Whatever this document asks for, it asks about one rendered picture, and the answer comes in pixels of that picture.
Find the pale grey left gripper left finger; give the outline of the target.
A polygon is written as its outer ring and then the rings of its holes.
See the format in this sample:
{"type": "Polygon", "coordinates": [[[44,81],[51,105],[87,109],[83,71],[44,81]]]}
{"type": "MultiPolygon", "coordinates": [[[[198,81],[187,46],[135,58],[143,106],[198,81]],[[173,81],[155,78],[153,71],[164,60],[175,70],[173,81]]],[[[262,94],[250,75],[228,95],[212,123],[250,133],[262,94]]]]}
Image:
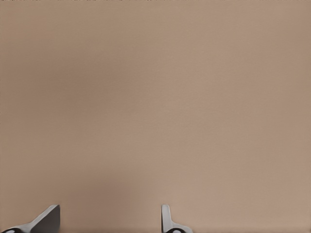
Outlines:
{"type": "Polygon", "coordinates": [[[1,233],[59,233],[60,205],[53,204],[39,214],[33,221],[13,226],[1,233]]]}

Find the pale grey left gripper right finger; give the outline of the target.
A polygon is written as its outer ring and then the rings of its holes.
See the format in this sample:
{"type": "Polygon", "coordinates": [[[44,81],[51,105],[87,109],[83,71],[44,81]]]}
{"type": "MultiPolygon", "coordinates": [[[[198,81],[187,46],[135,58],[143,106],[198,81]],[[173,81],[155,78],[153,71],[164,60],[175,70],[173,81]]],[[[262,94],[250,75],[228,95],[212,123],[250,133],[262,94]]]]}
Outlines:
{"type": "Polygon", "coordinates": [[[161,232],[162,233],[193,233],[190,227],[175,223],[172,220],[170,206],[161,205],[161,232]]]}

